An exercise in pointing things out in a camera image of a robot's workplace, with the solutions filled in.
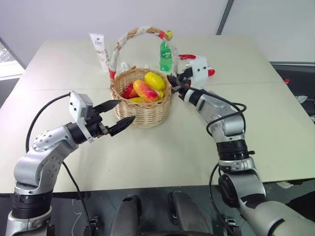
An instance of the red object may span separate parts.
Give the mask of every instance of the red object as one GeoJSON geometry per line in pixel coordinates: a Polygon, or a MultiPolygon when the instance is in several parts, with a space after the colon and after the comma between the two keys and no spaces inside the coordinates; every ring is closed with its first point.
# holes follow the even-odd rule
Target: red object
{"type": "Polygon", "coordinates": [[[212,75],[214,75],[215,74],[215,70],[214,69],[210,69],[210,70],[208,70],[208,76],[212,76],[212,75]]]}
{"type": "Polygon", "coordinates": [[[181,54],[179,55],[181,60],[186,60],[186,59],[196,59],[195,55],[192,54],[181,54]]]}
{"type": "Polygon", "coordinates": [[[133,84],[130,84],[130,85],[127,86],[125,91],[123,91],[122,97],[125,98],[125,99],[130,99],[130,98],[139,97],[139,96],[134,91],[133,84]]]}
{"type": "Polygon", "coordinates": [[[109,72],[109,77],[114,80],[115,79],[115,74],[116,71],[112,71],[110,68],[108,68],[108,72],[109,72]]]}
{"type": "Polygon", "coordinates": [[[165,36],[165,32],[164,31],[160,31],[158,34],[158,37],[160,37],[161,39],[163,39],[165,36]]]}

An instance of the basket handle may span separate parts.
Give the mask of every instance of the basket handle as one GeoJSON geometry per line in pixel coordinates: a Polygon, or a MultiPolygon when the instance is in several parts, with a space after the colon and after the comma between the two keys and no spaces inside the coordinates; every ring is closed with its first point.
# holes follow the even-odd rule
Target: basket handle
{"type": "Polygon", "coordinates": [[[119,50],[126,44],[126,42],[134,37],[137,37],[139,35],[145,34],[145,33],[152,33],[155,36],[161,38],[164,42],[167,43],[167,45],[170,47],[172,52],[172,58],[173,58],[173,71],[177,73],[178,71],[178,62],[179,62],[179,56],[177,48],[174,46],[173,42],[171,41],[171,38],[164,32],[161,31],[155,27],[152,26],[141,26],[139,28],[133,29],[129,31],[128,33],[124,34],[117,42],[117,46],[114,49],[112,59],[109,64],[109,76],[112,80],[115,79],[116,69],[117,69],[117,59],[119,56],[119,50]]]}

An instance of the red fruit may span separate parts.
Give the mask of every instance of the red fruit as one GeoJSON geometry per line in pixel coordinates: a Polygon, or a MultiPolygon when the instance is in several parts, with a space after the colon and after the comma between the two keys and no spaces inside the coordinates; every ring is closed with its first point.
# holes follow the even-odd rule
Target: red fruit
{"type": "Polygon", "coordinates": [[[125,99],[138,97],[138,95],[136,94],[136,92],[133,89],[133,84],[130,84],[130,85],[127,86],[125,91],[123,91],[123,93],[122,93],[122,97],[125,98],[125,99]]]}

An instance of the black cable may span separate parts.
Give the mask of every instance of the black cable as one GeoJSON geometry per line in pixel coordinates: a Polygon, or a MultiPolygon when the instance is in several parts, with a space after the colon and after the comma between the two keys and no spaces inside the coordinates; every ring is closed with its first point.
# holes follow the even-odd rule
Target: black cable
{"type": "Polygon", "coordinates": [[[220,220],[222,221],[222,223],[225,225],[226,227],[226,230],[229,231],[229,233],[232,235],[232,236],[237,236],[229,227],[229,225],[225,222],[225,220],[223,219],[220,211],[218,210],[214,200],[213,200],[213,196],[212,196],[212,188],[211,188],[211,183],[212,183],[212,179],[213,179],[213,175],[215,174],[215,171],[216,169],[218,168],[219,164],[217,163],[215,165],[215,167],[213,168],[211,174],[210,174],[210,178],[209,178],[209,195],[210,195],[210,201],[211,201],[211,204],[213,206],[213,209],[215,210],[215,212],[217,213],[217,215],[219,216],[220,220]]]}
{"type": "Polygon", "coordinates": [[[83,199],[83,197],[82,197],[82,193],[81,193],[81,191],[80,191],[80,189],[79,189],[78,184],[77,184],[76,181],[74,180],[74,178],[73,178],[73,176],[72,176],[72,174],[71,174],[71,172],[70,172],[68,166],[65,164],[64,161],[63,161],[63,166],[65,167],[65,170],[68,172],[68,175],[69,175],[70,179],[72,180],[72,182],[73,182],[75,188],[77,189],[77,193],[78,193],[78,195],[79,195],[79,198],[80,198],[81,203],[82,203],[82,206],[83,206],[85,218],[86,218],[86,221],[87,221],[87,223],[88,223],[88,227],[89,227],[89,229],[90,229],[90,233],[91,233],[91,235],[92,235],[92,229],[91,229],[91,224],[90,224],[90,217],[89,217],[89,213],[88,213],[87,206],[85,205],[84,199],[83,199]]]}
{"type": "MultiPolygon", "coordinates": [[[[62,96],[59,96],[59,97],[56,97],[55,99],[51,100],[50,102],[48,102],[45,106],[43,106],[39,112],[36,114],[36,116],[34,117],[33,121],[31,122],[31,125],[29,127],[29,130],[28,130],[28,134],[26,136],[26,141],[25,141],[25,151],[28,152],[30,150],[29,146],[30,146],[30,137],[31,137],[31,133],[32,133],[32,130],[33,130],[33,127],[38,119],[38,117],[40,116],[40,114],[49,106],[51,105],[52,103],[64,98],[64,97],[68,97],[70,96],[70,93],[67,93],[67,94],[64,94],[62,96]]],[[[79,186],[77,185],[76,181],[74,180],[68,166],[65,164],[65,162],[63,162],[63,166],[65,167],[65,169],[67,170],[67,173],[70,177],[70,179],[72,180],[76,190],[77,190],[77,193],[79,195],[79,198],[81,200],[81,203],[82,203],[82,206],[83,206],[83,210],[84,210],[84,214],[85,214],[85,218],[86,218],[86,221],[88,223],[88,227],[89,227],[89,230],[90,230],[90,234],[92,235],[92,228],[91,228],[91,224],[90,224],[90,217],[89,217],[89,213],[88,213],[88,210],[87,210],[87,207],[85,205],[85,202],[84,202],[84,199],[82,197],[82,193],[79,189],[79,186]]]]}
{"type": "Polygon", "coordinates": [[[216,94],[209,93],[209,92],[207,92],[207,91],[203,91],[203,90],[200,90],[200,89],[197,89],[197,88],[189,87],[189,86],[187,86],[187,85],[185,85],[184,83],[181,82],[181,79],[183,79],[183,78],[184,78],[184,74],[180,74],[180,75],[178,75],[178,77],[176,77],[176,82],[177,82],[177,84],[180,85],[181,87],[186,88],[186,89],[190,89],[190,90],[192,90],[192,91],[200,92],[200,93],[205,94],[205,95],[210,96],[210,97],[214,97],[214,98],[216,98],[216,99],[218,99],[218,100],[221,100],[221,101],[223,101],[223,102],[226,102],[227,104],[229,104],[230,106],[232,106],[235,110],[237,110],[236,112],[234,112],[234,113],[232,113],[232,114],[229,114],[229,115],[220,117],[220,118],[215,119],[215,120],[213,120],[212,122],[208,123],[208,124],[207,124],[207,127],[206,127],[206,130],[207,130],[207,132],[208,132],[208,134],[209,134],[210,136],[212,136],[211,132],[209,131],[210,125],[212,125],[213,123],[215,123],[215,122],[217,122],[217,121],[219,121],[219,120],[226,119],[226,118],[229,118],[229,117],[233,117],[233,116],[236,116],[236,115],[240,115],[240,116],[242,117],[243,122],[244,122],[244,132],[246,131],[246,121],[245,121],[245,117],[244,117],[244,115],[243,115],[243,112],[247,109],[246,105],[244,105],[244,104],[242,104],[242,103],[230,102],[229,100],[226,100],[225,98],[220,97],[220,96],[218,96],[218,95],[216,95],[216,94]]]}
{"type": "MultiPolygon", "coordinates": [[[[209,135],[212,136],[212,133],[209,131],[209,127],[210,125],[212,125],[213,123],[219,121],[219,120],[222,120],[222,119],[226,119],[226,118],[229,118],[229,117],[233,117],[233,116],[236,116],[236,115],[240,115],[243,119],[243,122],[244,122],[244,132],[246,131],[246,121],[245,121],[245,117],[244,117],[244,114],[243,112],[247,109],[246,105],[242,104],[242,103],[234,103],[234,102],[230,102],[228,100],[226,100],[225,98],[223,97],[220,97],[218,95],[215,95],[215,94],[212,94],[212,93],[209,93],[209,92],[206,92],[206,91],[203,91],[203,90],[200,90],[200,89],[196,89],[196,88],[192,88],[192,87],[189,87],[189,86],[186,86],[184,83],[182,83],[180,80],[182,80],[184,78],[184,75],[185,72],[183,74],[180,74],[176,77],[176,82],[178,85],[180,85],[181,87],[183,88],[186,88],[186,89],[190,89],[192,91],[196,91],[196,92],[200,92],[202,94],[205,94],[207,96],[210,96],[210,97],[214,97],[218,100],[221,100],[223,102],[226,102],[227,104],[229,104],[230,106],[232,106],[235,110],[237,110],[236,112],[234,113],[231,113],[231,114],[228,114],[228,115],[225,115],[223,117],[220,117],[218,119],[215,119],[211,122],[209,122],[207,124],[207,127],[206,127],[206,130],[208,132],[209,135]]],[[[229,225],[225,222],[225,220],[223,219],[220,211],[218,210],[215,202],[214,202],[214,199],[213,199],[213,195],[212,195],[212,189],[211,189],[211,183],[212,183],[212,179],[213,179],[213,175],[216,171],[216,169],[218,168],[219,164],[217,163],[215,165],[215,167],[212,169],[212,172],[210,174],[210,178],[209,178],[209,196],[210,196],[210,202],[212,204],[212,207],[214,208],[215,212],[217,213],[217,215],[219,216],[220,220],[222,221],[222,223],[225,225],[226,227],[226,230],[232,235],[232,236],[236,236],[236,234],[230,229],[229,225]]]]}
{"type": "MultiPolygon", "coordinates": [[[[220,117],[220,118],[218,118],[218,119],[215,119],[215,120],[213,120],[213,121],[211,121],[211,122],[209,122],[209,123],[207,124],[206,130],[207,130],[207,133],[208,133],[211,137],[212,137],[212,133],[211,133],[210,130],[209,130],[210,125],[214,124],[215,122],[217,122],[217,121],[219,121],[219,120],[226,119],[226,118],[229,118],[229,117],[233,117],[233,116],[235,116],[235,115],[237,115],[237,114],[242,115],[243,112],[246,111],[246,109],[247,109],[246,105],[244,105],[244,104],[241,104],[241,103],[234,103],[234,104],[237,105],[237,106],[242,106],[243,109],[241,109],[241,110],[239,110],[239,111],[237,111],[237,112],[235,112],[235,113],[228,114],[228,115],[225,115],[225,116],[220,117]]],[[[246,130],[245,118],[243,118],[243,122],[244,122],[244,132],[245,132],[245,130],[246,130]]]]}
{"type": "Polygon", "coordinates": [[[25,141],[25,151],[28,152],[30,150],[29,146],[30,146],[30,138],[31,138],[31,132],[33,130],[33,127],[35,125],[35,122],[37,121],[38,117],[40,116],[40,114],[52,103],[58,101],[59,99],[62,99],[64,97],[68,97],[70,96],[70,93],[64,94],[62,96],[56,97],[55,99],[51,100],[50,102],[48,102],[45,106],[43,106],[39,112],[37,112],[36,116],[34,117],[33,121],[31,122],[31,125],[29,127],[28,130],[28,134],[26,135],[26,141],[25,141]]]}

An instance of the window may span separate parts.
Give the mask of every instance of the window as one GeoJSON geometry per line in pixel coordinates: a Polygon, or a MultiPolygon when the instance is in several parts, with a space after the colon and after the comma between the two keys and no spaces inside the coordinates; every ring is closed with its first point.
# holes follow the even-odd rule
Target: window
{"type": "Polygon", "coordinates": [[[23,73],[24,68],[0,43],[0,80],[20,78],[23,73]]]}

